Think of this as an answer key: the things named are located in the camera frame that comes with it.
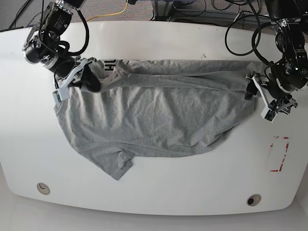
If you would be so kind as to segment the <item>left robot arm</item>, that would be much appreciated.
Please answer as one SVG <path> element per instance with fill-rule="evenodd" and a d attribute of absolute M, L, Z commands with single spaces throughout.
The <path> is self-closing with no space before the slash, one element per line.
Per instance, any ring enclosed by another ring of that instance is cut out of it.
<path fill-rule="evenodd" d="M 245 99 L 251 100 L 258 93 L 265 107 L 261 116 L 274 122 L 278 113 L 290 114 L 297 107 L 291 93 L 304 90 L 308 86 L 308 54 L 305 50 L 305 37 L 308 32 L 308 2 L 306 0 L 267 0 L 267 22 L 261 23 L 254 9 L 257 29 L 254 31 L 251 52 L 266 66 L 263 74 L 252 72 L 246 77 L 249 83 Z M 277 34 L 275 44 L 282 53 L 280 60 L 273 62 L 264 58 L 257 50 L 261 39 L 261 30 L 275 26 Z"/>

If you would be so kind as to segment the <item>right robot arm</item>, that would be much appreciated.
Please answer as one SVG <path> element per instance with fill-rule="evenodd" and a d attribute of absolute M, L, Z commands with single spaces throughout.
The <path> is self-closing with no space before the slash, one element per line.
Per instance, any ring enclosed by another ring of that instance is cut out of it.
<path fill-rule="evenodd" d="M 99 92 L 101 84 L 90 69 L 95 58 L 81 58 L 90 41 L 90 31 L 80 8 L 82 0 L 56 0 L 43 8 L 40 20 L 32 27 L 23 46 L 25 59 L 31 64 L 42 63 L 53 73 L 56 103 L 69 99 L 71 87 Z M 61 40 L 76 11 L 85 28 L 85 42 L 79 51 L 71 52 L 70 44 Z"/>

